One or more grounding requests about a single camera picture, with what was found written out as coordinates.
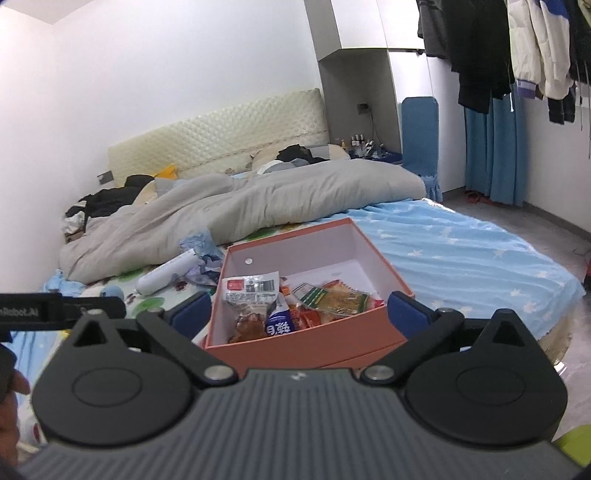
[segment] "black cable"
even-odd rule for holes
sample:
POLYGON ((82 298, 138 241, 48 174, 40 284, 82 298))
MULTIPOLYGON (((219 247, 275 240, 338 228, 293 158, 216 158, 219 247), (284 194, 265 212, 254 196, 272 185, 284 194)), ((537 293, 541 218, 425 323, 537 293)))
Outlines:
POLYGON ((371 118, 371 136, 372 136, 372 140, 374 139, 374 132, 375 132, 375 138, 378 140, 378 145, 381 145, 382 144, 382 141, 379 139, 378 129, 375 126, 375 123, 374 123, 374 112, 372 110, 369 111, 369 117, 371 118))

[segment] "blue pad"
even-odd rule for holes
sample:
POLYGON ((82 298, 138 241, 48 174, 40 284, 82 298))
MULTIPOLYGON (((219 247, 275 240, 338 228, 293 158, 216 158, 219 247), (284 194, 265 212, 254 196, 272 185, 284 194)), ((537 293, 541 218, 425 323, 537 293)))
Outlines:
POLYGON ((435 321, 436 314, 404 293, 395 291, 388 298, 388 318, 408 340, 426 330, 435 321))
POLYGON ((197 292, 164 314, 164 320, 178 333, 193 340, 209 322, 212 301, 203 291, 197 292))

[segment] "grey floor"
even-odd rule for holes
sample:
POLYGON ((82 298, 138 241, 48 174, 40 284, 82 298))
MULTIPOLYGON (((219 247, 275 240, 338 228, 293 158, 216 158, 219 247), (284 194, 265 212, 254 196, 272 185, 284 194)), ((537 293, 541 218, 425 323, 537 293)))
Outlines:
MULTIPOLYGON (((469 205, 462 197, 444 204, 465 215, 494 222, 519 235, 575 277, 583 279, 586 264, 577 253, 582 254, 591 249, 591 244, 581 237, 533 213, 514 207, 484 203, 469 205)), ((573 339, 563 362, 566 370, 562 378, 569 391, 569 403, 557 436, 576 426, 591 424, 591 294, 583 298, 577 306, 573 339)))

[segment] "red label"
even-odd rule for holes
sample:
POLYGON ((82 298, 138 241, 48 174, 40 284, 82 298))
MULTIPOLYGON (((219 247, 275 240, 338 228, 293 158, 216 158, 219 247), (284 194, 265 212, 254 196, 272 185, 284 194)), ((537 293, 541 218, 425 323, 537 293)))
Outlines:
POLYGON ((228 280, 228 283, 226 284, 226 288, 228 290, 244 290, 244 280, 243 279, 228 280))

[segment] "grey comforter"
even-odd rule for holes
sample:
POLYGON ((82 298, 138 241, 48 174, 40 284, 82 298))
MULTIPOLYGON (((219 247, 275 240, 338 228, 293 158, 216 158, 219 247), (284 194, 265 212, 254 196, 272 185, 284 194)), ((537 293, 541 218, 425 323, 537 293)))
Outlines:
POLYGON ((62 247, 60 268, 69 280, 90 283, 165 263, 180 253, 183 238, 205 229, 220 245, 263 227, 424 195, 423 181, 413 173, 368 160, 328 161, 252 179, 205 175, 96 221, 62 247))

